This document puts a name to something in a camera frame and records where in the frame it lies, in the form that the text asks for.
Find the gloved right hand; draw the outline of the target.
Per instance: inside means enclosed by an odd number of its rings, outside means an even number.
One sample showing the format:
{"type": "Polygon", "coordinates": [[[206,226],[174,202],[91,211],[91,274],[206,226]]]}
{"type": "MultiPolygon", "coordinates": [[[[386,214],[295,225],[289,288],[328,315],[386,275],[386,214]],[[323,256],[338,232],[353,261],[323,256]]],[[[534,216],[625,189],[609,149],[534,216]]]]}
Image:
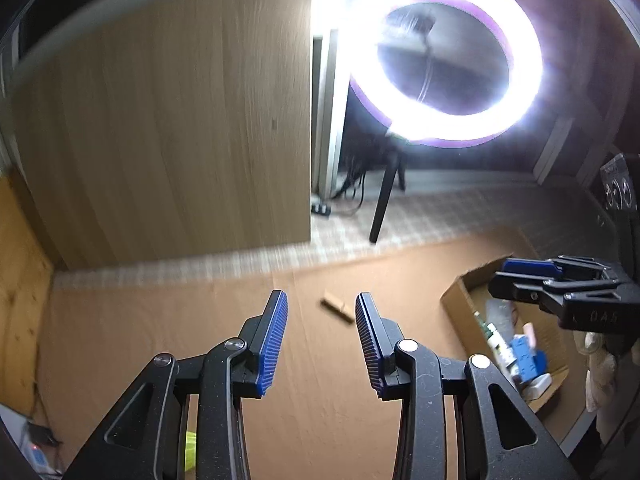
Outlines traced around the gloved right hand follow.
{"type": "Polygon", "coordinates": [[[608,405],[615,393],[616,357],[608,352],[604,336],[591,332],[575,332],[577,351],[587,358],[585,382],[586,410],[596,412],[608,405]]]}

